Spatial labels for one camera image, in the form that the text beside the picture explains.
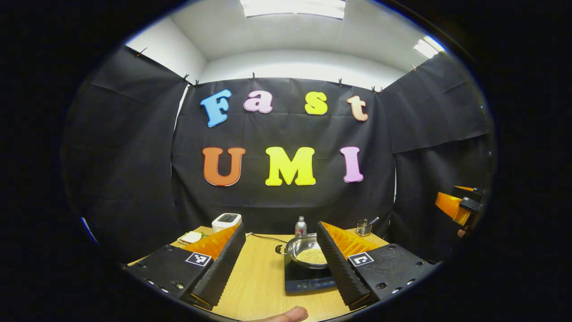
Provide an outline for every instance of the wooden table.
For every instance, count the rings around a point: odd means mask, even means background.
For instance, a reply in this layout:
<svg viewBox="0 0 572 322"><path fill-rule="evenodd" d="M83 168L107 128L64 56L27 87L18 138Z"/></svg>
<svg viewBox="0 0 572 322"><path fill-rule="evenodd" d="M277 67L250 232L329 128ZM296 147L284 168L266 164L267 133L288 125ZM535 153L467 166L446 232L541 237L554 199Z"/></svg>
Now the wooden table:
<svg viewBox="0 0 572 322"><path fill-rule="evenodd" d="M199 227L197 232L206 235L212 233L209 227ZM348 229L355 234L355 228ZM294 235L267 235L289 241ZM379 246L388 243L371 234L364 239ZM337 288L313 294L286 295L284 290L284 256L275 253L276 245L285 244L279 241L263 239L253 235L247 236L246 243L228 278L227 285L219 304L213 313L238 320L257 320L284 313L295 306L304 307L308 311L307 322L322 321L350 313L344 304ZM171 245L184 247L175 241Z"/></svg>

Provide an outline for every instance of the pen holder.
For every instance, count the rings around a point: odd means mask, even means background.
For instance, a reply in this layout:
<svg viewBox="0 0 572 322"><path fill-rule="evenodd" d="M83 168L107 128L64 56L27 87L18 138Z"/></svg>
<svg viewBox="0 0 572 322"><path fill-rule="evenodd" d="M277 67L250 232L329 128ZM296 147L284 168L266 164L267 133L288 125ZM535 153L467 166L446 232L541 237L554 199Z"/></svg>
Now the pen holder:
<svg viewBox="0 0 572 322"><path fill-rule="evenodd" d="M367 224L367 219L357 222L356 234L360 235L361 237L365 237L371 234L371 224Z"/></svg>

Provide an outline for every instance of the black cable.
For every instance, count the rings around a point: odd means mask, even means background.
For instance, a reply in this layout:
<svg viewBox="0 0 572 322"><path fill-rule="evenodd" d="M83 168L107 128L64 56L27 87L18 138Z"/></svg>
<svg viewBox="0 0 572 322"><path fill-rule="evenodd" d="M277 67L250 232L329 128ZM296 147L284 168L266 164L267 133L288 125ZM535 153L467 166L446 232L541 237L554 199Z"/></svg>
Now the black cable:
<svg viewBox="0 0 572 322"><path fill-rule="evenodd" d="M251 233L251 235L253 235L253 236L256 236L256 237L258 237L258 238L264 238L264 239L273 239L273 240L275 240L275 241L281 241L281 242L285 242L285 243L288 243L287 241L283 241L283 240L280 240L280 239L278 239L278 238L272 238L272 237L262 237L262 236L254 235L254 233Z"/></svg>

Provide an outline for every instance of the small bottle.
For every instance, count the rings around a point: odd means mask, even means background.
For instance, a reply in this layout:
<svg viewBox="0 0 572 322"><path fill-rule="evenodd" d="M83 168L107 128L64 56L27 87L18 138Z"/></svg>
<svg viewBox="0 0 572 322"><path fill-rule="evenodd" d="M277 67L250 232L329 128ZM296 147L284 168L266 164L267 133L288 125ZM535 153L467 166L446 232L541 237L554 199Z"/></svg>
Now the small bottle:
<svg viewBox="0 0 572 322"><path fill-rule="evenodd" d="M308 225L304 222L304 216L299 216L298 222L294 226L294 235L296 237L306 235L306 228L308 228Z"/></svg>

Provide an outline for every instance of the finger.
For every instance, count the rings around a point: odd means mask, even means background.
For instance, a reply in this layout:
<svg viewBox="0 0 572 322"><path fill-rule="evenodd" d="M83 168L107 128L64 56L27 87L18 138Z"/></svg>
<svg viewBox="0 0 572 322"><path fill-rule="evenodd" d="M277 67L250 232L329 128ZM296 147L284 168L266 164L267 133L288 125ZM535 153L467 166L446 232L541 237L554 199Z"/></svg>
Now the finger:
<svg viewBox="0 0 572 322"><path fill-rule="evenodd" d="M308 311L303 307L294 307L286 312L285 315L287 315L292 322L299 322L308 318Z"/></svg>
<svg viewBox="0 0 572 322"><path fill-rule="evenodd" d="M286 313L250 322L300 322L308 318L308 311L303 307L294 307Z"/></svg>
<svg viewBox="0 0 572 322"><path fill-rule="evenodd" d="M267 317L266 319L262 320L255 320L255 321L248 321L248 322L292 322L289 316L282 313L279 315L274 315L271 317Z"/></svg>

